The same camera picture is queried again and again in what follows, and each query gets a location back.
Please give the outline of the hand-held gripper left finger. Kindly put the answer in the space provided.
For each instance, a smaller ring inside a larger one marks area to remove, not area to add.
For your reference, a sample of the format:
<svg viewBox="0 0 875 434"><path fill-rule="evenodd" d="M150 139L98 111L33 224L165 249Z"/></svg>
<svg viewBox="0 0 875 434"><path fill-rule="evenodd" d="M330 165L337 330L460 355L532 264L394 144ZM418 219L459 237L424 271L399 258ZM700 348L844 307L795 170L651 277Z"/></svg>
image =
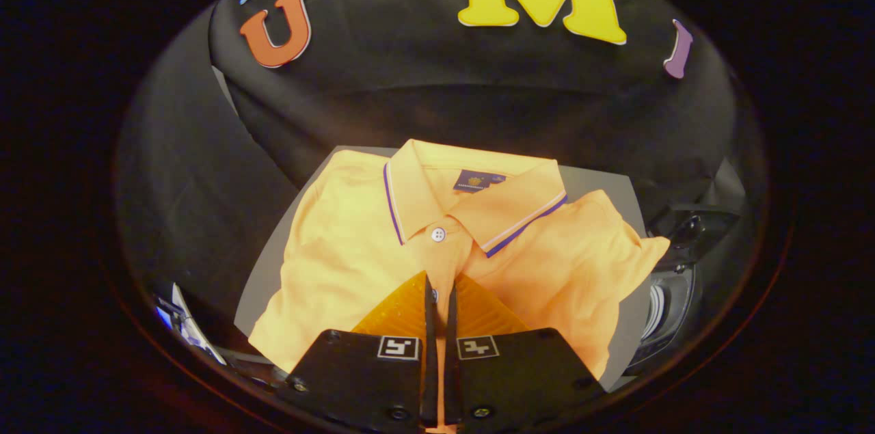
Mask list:
<svg viewBox="0 0 875 434"><path fill-rule="evenodd" d="M322 331L276 394L355 432L435 428L438 345L427 275L400 285L353 331Z"/></svg>

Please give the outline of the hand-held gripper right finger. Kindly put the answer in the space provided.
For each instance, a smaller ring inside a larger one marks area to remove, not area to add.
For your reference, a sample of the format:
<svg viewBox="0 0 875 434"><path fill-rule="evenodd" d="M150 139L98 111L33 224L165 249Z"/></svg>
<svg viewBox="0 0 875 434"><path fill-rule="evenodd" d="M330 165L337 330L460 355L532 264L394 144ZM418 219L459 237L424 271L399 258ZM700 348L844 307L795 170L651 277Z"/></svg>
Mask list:
<svg viewBox="0 0 875 434"><path fill-rule="evenodd" d="M553 429L561 418L603 397L600 382L554 328L466 336L464 306L509 325L500 302L459 279L448 299L444 422L457 430Z"/></svg>

